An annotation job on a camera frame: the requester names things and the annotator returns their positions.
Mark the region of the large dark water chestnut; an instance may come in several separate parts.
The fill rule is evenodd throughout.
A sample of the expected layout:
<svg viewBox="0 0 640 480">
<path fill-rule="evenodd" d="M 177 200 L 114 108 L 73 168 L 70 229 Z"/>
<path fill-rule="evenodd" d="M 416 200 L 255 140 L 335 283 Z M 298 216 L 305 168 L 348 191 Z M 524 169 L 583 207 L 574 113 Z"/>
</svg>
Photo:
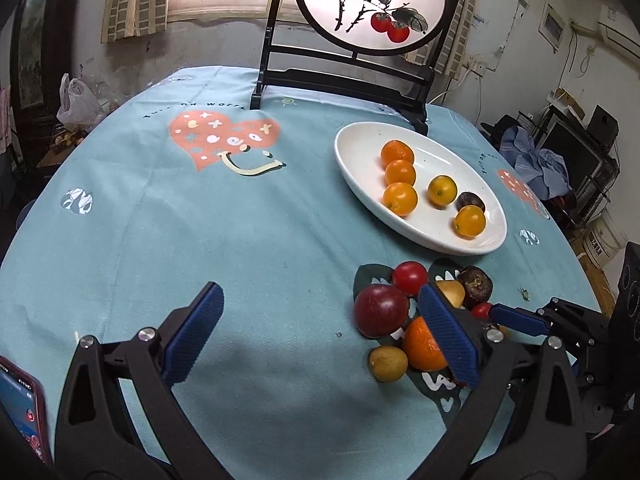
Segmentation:
<svg viewBox="0 0 640 480">
<path fill-rule="evenodd" d="M 468 310 L 488 302 L 494 289 L 491 278 L 477 266 L 463 268 L 457 276 L 457 281 L 464 288 L 463 305 Z"/>
</svg>

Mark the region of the large dark red plum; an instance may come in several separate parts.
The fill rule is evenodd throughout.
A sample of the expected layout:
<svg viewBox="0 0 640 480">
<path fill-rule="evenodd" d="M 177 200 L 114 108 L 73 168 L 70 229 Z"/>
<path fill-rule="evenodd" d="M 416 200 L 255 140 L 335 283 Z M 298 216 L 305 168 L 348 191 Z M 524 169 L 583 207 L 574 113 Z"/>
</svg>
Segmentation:
<svg viewBox="0 0 640 480">
<path fill-rule="evenodd" d="M 409 315 L 410 301 L 392 285 L 371 284 L 354 301 L 354 321 L 363 336 L 378 339 L 401 328 Z"/>
</svg>

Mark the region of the large orange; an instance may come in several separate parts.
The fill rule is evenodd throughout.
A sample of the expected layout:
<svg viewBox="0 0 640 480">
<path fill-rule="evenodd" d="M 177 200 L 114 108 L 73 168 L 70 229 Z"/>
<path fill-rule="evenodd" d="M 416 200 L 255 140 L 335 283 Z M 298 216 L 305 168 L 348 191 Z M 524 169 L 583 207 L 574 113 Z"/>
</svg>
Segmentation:
<svg viewBox="0 0 640 480">
<path fill-rule="evenodd" d="M 402 337 L 402 348 L 409 365 L 421 372 L 439 372 L 448 366 L 422 316 L 417 316 L 409 323 Z"/>
</svg>

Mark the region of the yellow-brown small fruit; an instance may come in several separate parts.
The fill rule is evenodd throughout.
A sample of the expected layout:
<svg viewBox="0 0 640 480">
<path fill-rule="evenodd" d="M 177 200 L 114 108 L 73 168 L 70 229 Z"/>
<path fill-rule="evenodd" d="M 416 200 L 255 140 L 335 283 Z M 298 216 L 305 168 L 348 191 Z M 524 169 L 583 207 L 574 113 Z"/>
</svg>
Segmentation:
<svg viewBox="0 0 640 480">
<path fill-rule="evenodd" d="M 402 350 L 394 346 L 379 346 L 368 356 L 372 376 L 382 384 L 397 382 L 408 370 L 408 358 Z"/>
</svg>

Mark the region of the red cherry tomato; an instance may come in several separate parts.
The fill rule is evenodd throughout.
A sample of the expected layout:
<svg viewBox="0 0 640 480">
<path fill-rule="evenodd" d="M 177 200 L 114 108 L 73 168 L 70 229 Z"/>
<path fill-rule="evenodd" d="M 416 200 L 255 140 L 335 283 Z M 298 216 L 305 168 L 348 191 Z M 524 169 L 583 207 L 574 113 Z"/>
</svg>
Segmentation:
<svg viewBox="0 0 640 480">
<path fill-rule="evenodd" d="M 415 297 L 427 282 L 428 272 L 420 262 L 405 261 L 392 272 L 392 284 L 409 297 Z"/>
</svg>

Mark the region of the white plastic bucket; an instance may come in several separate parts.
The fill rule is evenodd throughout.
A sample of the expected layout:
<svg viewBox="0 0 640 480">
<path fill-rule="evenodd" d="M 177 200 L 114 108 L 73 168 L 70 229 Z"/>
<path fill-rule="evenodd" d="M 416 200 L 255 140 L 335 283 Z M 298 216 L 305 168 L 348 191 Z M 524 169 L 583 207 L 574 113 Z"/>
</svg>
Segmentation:
<svg viewBox="0 0 640 480">
<path fill-rule="evenodd" d="M 603 270 L 625 248 L 628 238 L 604 208 L 586 226 L 582 237 L 582 249 L 591 263 Z"/>
</svg>

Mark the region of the dark brown water chestnut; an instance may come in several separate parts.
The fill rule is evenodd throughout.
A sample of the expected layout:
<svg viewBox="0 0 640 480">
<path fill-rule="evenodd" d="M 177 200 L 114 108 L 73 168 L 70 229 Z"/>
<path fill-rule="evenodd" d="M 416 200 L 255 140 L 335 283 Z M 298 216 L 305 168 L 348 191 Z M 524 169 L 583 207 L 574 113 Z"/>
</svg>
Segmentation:
<svg viewBox="0 0 640 480">
<path fill-rule="evenodd" d="M 486 206 L 480 196 L 477 196 L 472 192 L 460 193 L 456 201 L 454 202 L 454 206 L 456 206 L 457 210 L 460 210 L 466 206 L 475 206 L 477 208 L 480 208 L 481 211 L 486 210 Z"/>
</svg>

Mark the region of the blue clothes pile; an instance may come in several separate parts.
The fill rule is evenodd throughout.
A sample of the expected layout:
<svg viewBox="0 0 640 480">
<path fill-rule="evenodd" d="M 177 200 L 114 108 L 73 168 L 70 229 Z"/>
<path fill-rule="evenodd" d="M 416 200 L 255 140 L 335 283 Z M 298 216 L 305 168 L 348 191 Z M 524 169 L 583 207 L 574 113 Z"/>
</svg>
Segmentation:
<svg viewBox="0 0 640 480">
<path fill-rule="evenodd" d="M 563 157 L 548 148 L 537 148 L 524 128 L 506 129 L 499 153 L 540 200 L 545 202 L 573 192 Z"/>
</svg>

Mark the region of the yellow cherry tomato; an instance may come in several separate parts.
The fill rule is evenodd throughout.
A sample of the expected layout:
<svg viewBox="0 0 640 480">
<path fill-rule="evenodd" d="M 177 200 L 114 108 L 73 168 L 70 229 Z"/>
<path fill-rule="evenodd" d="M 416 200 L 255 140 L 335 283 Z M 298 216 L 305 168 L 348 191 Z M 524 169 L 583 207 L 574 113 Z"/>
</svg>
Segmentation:
<svg viewBox="0 0 640 480">
<path fill-rule="evenodd" d="M 437 208 L 446 208 L 458 196 L 458 188 L 452 177 L 441 174 L 434 177 L 426 190 L 428 201 Z"/>
</svg>

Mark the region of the yellow-orange cherry tomato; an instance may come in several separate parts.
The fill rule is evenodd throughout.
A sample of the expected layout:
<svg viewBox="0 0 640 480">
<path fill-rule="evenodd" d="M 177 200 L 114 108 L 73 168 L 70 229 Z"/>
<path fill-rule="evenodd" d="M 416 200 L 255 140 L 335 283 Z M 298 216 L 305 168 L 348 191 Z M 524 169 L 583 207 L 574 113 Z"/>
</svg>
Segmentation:
<svg viewBox="0 0 640 480">
<path fill-rule="evenodd" d="M 382 204 L 399 217 L 407 217 L 416 209 L 418 193 L 407 182 L 394 182 L 387 185 L 383 193 Z"/>
</svg>

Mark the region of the smartphone with red case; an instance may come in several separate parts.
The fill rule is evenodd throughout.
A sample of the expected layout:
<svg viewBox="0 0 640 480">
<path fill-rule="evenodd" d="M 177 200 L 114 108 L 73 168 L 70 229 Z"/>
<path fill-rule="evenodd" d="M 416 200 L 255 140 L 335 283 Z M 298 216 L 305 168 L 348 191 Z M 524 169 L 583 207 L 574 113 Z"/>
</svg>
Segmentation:
<svg viewBox="0 0 640 480">
<path fill-rule="evenodd" d="M 0 367 L 2 408 L 40 460 L 52 466 L 42 385 L 4 356 Z"/>
</svg>

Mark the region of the black metal shelf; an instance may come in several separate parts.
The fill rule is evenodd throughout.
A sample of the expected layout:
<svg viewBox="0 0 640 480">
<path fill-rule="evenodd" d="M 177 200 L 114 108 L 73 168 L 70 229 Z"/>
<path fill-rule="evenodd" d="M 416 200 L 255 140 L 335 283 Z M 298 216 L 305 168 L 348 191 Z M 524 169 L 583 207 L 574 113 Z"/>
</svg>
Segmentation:
<svg viewBox="0 0 640 480">
<path fill-rule="evenodd" d="M 555 206 L 563 228 L 585 226 L 611 203 L 613 184 L 620 175 L 618 160 L 582 125 L 570 108 L 545 107 L 538 116 L 518 112 L 518 122 L 537 148 L 562 156 L 575 201 Z"/>
</svg>

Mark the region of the orange tangerine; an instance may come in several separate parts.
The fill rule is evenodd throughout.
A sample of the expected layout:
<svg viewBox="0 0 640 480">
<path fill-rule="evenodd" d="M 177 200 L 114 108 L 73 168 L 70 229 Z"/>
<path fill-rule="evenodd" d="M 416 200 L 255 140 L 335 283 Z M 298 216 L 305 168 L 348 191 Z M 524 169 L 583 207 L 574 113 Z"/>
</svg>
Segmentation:
<svg viewBox="0 0 640 480">
<path fill-rule="evenodd" d="M 408 144 L 401 140 L 389 140 L 381 148 L 380 159 L 382 167 L 386 168 L 396 160 L 403 160 L 409 164 L 414 163 L 414 153 Z"/>
</svg>

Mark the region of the white round plate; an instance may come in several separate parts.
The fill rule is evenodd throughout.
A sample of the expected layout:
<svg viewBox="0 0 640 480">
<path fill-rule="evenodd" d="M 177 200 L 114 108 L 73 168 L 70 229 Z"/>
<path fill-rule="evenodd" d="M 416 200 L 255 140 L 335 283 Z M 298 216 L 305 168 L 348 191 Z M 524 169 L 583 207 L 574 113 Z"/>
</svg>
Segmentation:
<svg viewBox="0 0 640 480">
<path fill-rule="evenodd" d="M 412 149 L 416 168 L 416 208 L 405 217 L 383 204 L 386 189 L 381 153 L 384 144 L 401 141 Z M 423 247 L 456 256 L 480 256 L 502 246 L 508 234 L 506 215 L 494 191 L 462 158 L 442 144 L 407 128 L 384 122 L 355 122 L 334 139 L 335 159 L 349 188 L 386 226 Z M 472 192 L 485 204 L 486 226 L 474 237 L 454 232 L 454 204 L 435 205 L 427 197 L 433 179 L 450 177 L 460 192 Z"/>
</svg>

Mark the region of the white plastic bag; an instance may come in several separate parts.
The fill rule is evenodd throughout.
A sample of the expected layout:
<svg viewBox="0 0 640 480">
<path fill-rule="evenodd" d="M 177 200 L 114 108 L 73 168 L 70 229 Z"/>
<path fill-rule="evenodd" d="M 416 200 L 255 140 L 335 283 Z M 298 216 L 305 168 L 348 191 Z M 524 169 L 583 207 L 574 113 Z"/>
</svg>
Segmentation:
<svg viewBox="0 0 640 480">
<path fill-rule="evenodd" d="M 64 74 L 60 84 L 58 121 L 71 132 L 90 132 L 105 117 L 104 109 L 90 88 L 78 78 Z"/>
</svg>

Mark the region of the right beige curtain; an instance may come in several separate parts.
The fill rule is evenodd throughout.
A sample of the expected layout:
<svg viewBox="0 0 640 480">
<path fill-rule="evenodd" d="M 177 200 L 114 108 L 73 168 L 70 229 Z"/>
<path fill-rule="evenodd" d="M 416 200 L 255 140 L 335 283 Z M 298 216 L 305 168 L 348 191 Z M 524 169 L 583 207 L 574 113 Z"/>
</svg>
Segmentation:
<svg viewBox="0 0 640 480">
<path fill-rule="evenodd" d="M 404 59 L 413 65 L 432 66 L 436 74 L 459 79 L 475 3 L 476 0 L 454 0 L 454 13 L 448 30 L 427 46 L 405 54 Z"/>
</svg>

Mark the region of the beige curtain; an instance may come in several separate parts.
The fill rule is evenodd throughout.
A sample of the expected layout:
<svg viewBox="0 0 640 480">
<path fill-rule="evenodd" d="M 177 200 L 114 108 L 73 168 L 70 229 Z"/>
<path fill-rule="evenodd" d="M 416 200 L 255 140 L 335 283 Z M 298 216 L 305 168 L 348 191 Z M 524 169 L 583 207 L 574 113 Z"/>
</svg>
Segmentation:
<svg viewBox="0 0 640 480">
<path fill-rule="evenodd" d="M 427 46 L 405 54 L 404 59 L 413 65 L 432 66 L 436 74 L 459 79 L 475 3 L 476 0 L 454 0 L 454 13 L 448 30 Z"/>
<path fill-rule="evenodd" d="M 101 42 L 154 35 L 167 21 L 168 0 L 105 0 Z"/>
</svg>

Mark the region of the left beige curtain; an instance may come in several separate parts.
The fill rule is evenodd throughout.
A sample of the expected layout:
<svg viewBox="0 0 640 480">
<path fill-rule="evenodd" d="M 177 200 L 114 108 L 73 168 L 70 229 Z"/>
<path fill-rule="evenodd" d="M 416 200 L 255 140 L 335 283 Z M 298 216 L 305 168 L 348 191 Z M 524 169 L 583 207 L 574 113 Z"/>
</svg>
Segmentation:
<svg viewBox="0 0 640 480">
<path fill-rule="evenodd" d="M 167 21 L 168 0 L 105 0 L 101 42 L 154 35 Z"/>
</svg>

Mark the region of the round painted screen ornament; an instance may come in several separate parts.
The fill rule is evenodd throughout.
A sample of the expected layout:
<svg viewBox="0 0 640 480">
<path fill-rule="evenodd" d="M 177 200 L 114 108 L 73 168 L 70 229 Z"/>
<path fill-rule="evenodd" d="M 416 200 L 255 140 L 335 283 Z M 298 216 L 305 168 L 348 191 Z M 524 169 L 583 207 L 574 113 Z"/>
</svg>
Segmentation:
<svg viewBox="0 0 640 480">
<path fill-rule="evenodd" d="M 269 86 L 296 88 L 369 101 L 396 110 L 416 132 L 425 134 L 426 98 L 454 11 L 462 0 L 295 0 L 306 25 L 334 51 L 277 44 L 278 15 L 284 0 L 270 0 L 257 81 L 250 108 L 257 110 Z M 345 75 L 302 68 L 273 70 L 275 54 L 348 65 L 407 81 L 402 92 Z"/>
</svg>

